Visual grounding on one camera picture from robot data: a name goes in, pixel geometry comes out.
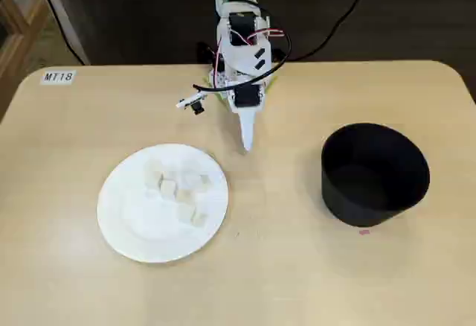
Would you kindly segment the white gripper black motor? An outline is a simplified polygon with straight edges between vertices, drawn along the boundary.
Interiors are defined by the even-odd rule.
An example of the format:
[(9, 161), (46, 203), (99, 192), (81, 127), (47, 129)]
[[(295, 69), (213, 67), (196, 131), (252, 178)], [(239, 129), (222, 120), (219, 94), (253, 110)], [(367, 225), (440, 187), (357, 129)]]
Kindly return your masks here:
[(253, 146), (254, 122), (257, 111), (264, 106), (265, 96), (266, 86), (263, 84), (249, 84), (227, 93), (231, 111), (238, 113), (242, 145), (247, 152)]

